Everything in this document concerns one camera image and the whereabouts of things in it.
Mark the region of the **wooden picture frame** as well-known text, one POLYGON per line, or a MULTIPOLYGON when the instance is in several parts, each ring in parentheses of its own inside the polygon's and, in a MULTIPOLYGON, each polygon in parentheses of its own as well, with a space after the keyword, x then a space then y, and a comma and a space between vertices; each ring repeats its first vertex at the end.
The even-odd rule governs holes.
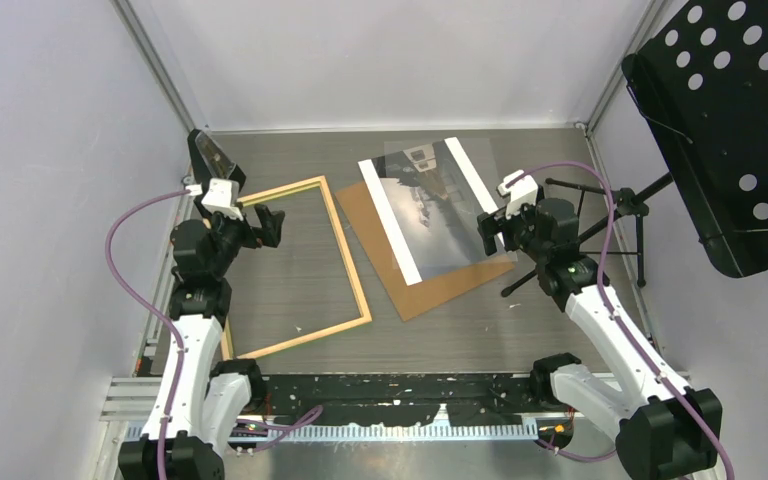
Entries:
POLYGON ((356 319, 339 323, 327 328, 319 329, 314 332, 297 336, 293 339, 276 343, 274 345, 264 347, 261 349, 253 350, 248 353, 235 355, 233 351, 233 341, 231 335, 230 323, 227 323, 223 329, 222 337, 220 339, 220 351, 223 360, 232 359, 258 359, 270 354, 274 354, 292 347, 300 346, 312 341, 320 340, 325 337, 370 323, 372 321, 370 308, 368 306, 365 293, 363 291, 362 284, 360 282, 358 272, 350 252, 343 228, 340 224, 339 215, 337 213, 334 200, 332 198, 331 190, 328 185, 325 176, 317 176, 304 180, 300 180, 294 183, 285 184, 282 186, 274 187, 272 189, 264 190, 261 192, 240 196, 238 198, 238 204, 242 211, 243 207, 254 206, 255 204, 263 204, 264 202, 276 200, 290 195, 295 195, 307 190, 317 189, 320 191, 324 201, 326 212, 337 242, 338 249, 344 264, 344 268, 348 277, 349 284, 353 293, 353 297, 356 302, 357 309, 360 316, 356 319))

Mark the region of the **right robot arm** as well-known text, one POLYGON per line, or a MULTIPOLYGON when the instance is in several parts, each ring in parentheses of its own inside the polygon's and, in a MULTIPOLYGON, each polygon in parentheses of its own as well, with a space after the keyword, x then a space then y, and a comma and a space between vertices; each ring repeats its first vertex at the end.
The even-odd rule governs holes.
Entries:
POLYGON ((541 289, 595 346, 615 378, 610 386, 569 353, 536 361, 531 397, 544 410, 569 406, 615 444, 632 479, 673 479, 715 467, 722 405, 697 390, 646 340, 599 262, 582 253, 579 218, 567 200, 501 208, 477 217, 486 254, 499 246, 535 262, 541 289))

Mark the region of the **photo with white borders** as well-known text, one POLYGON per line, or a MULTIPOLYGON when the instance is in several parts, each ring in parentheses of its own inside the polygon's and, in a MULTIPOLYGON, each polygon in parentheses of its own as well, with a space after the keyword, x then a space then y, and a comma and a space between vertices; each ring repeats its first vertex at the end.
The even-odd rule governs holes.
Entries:
POLYGON ((477 217, 498 208, 485 181, 494 165, 477 168, 463 142, 448 137, 361 160, 358 167, 392 251, 391 266, 409 286, 462 268, 511 266, 497 235, 485 253, 477 217))

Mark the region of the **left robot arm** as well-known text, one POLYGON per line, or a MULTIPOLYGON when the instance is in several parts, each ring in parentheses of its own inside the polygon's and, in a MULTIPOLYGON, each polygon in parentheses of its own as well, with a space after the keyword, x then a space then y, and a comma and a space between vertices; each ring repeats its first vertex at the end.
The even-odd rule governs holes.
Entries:
POLYGON ((118 468, 125 479, 222 479, 223 453, 242 412, 267 398, 253 360, 214 359, 230 311, 225 275, 243 248, 275 248, 283 211, 258 204, 259 226, 215 212, 186 220, 170 234, 174 289, 162 316, 169 352, 153 409, 139 437, 124 443, 118 468))

